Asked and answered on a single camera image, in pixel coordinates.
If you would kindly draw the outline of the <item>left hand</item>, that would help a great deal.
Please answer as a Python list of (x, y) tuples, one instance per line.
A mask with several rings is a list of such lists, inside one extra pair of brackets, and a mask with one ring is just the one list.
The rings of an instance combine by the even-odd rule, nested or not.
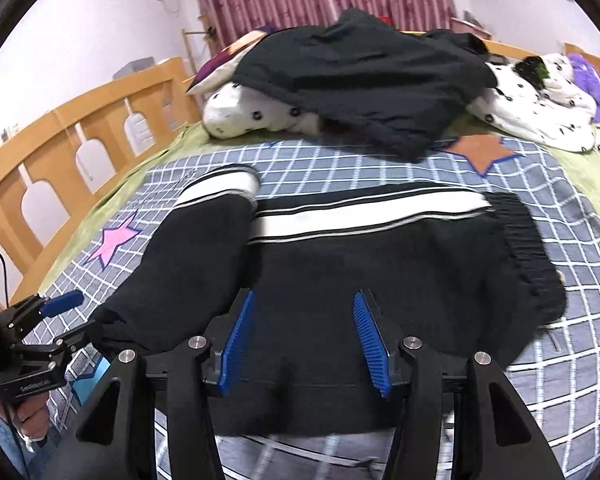
[(48, 392), (30, 396), (16, 408), (0, 401), (0, 417), (6, 422), (6, 413), (9, 413), (12, 420), (18, 420), (20, 434), (35, 441), (43, 440), (50, 428), (50, 411), (47, 406), (49, 398)]

